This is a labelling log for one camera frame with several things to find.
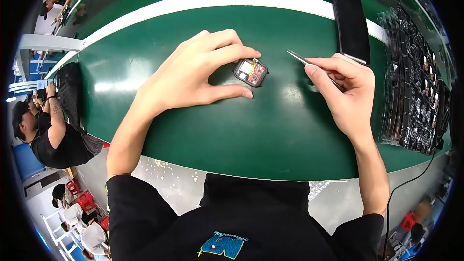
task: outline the embroidered logo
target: embroidered logo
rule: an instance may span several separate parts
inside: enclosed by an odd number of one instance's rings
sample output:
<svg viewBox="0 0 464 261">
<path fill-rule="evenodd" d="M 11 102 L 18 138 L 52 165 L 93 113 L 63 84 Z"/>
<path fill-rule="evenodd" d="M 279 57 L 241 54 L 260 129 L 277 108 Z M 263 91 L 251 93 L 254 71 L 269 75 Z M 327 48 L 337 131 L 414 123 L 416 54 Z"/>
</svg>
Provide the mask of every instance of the embroidered logo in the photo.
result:
<svg viewBox="0 0 464 261">
<path fill-rule="evenodd" d="M 224 254 L 224 257 L 234 260 L 239 255 L 245 241 L 248 241 L 248 238 L 214 231 L 214 236 L 201 246 L 200 252 L 197 252 L 197 257 L 204 255 L 203 253 L 205 252 L 216 255 Z"/>
</svg>

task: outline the smartphone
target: smartphone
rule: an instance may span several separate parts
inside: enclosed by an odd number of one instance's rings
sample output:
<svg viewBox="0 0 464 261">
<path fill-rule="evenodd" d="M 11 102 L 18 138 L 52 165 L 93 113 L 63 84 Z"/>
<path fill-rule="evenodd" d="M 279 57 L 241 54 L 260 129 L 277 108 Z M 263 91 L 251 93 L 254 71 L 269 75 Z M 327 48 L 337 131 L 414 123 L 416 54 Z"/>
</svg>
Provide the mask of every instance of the smartphone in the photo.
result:
<svg viewBox="0 0 464 261">
<path fill-rule="evenodd" d="M 365 66 L 371 64 L 369 33 L 361 0 L 332 0 L 338 52 Z"/>
</svg>

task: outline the red stool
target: red stool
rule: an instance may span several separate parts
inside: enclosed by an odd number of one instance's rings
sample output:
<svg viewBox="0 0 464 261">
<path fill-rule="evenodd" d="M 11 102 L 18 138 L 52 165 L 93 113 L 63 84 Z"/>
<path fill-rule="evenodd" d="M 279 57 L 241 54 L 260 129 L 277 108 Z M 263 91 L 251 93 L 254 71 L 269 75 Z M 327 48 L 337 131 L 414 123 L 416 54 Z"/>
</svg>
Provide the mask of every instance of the red stool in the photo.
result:
<svg viewBox="0 0 464 261">
<path fill-rule="evenodd" d="M 109 218 L 108 218 L 108 216 L 106 216 L 105 218 L 103 218 L 103 220 L 101 220 L 100 226 L 101 226 L 103 229 L 105 229 L 105 230 L 108 231 L 108 223 L 109 223 Z"/>
<path fill-rule="evenodd" d="M 75 196 L 77 194 L 80 194 L 82 192 L 82 190 L 79 188 L 78 186 L 78 183 L 73 183 L 73 182 L 69 182 L 66 184 L 66 187 L 68 188 L 69 192 Z"/>
<path fill-rule="evenodd" d="M 90 211 L 93 208 L 96 208 L 96 204 L 93 202 L 93 195 L 86 190 L 83 192 L 77 199 L 79 206 L 81 206 L 84 212 Z"/>
<path fill-rule="evenodd" d="M 415 215 L 412 212 L 409 212 L 406 214 L 403 222 L 401 222 L 399 226 L 402 227 L 404 231 L 409 232 L 416 222 L 417 220 Z"/>
</svg>

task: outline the arm tattoo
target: arm tattoo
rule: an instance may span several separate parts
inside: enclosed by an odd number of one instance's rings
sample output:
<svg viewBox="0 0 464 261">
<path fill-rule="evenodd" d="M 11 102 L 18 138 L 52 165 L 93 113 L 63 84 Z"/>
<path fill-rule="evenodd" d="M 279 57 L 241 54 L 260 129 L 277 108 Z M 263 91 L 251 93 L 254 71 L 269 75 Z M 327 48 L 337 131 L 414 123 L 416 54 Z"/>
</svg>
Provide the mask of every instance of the arm tattoo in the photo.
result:
<svg viewBox="0 0 464 261">
<path fill-rule="evenodd" d="M 50 98 L 48 101 L 50 102 L 50 117 L 53 117 L 55 114 L 63 114 L 61 105 L 56 98 Z"/>
</svg>

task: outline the plastic packaging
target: plastic packaging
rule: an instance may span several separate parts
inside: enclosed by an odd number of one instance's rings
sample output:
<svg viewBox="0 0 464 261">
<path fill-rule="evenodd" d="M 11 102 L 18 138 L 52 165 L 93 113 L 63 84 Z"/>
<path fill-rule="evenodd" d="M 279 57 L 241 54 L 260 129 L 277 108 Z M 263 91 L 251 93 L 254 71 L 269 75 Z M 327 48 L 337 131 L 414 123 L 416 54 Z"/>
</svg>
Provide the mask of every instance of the plastic packaging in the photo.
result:
<svg viewBox="0 0 464 261">
<path fill-rule="evenodd" d="M 447 88 L 435 55 L 406 11 L 400 6 L 390 8 L 378 19 L 385 30 L 387 55 L 380 138 L 428 155 L 447 127 L 449 105 L 441 101 L 447 101 L 449 91 L 441 95 Z"/>
</svg>

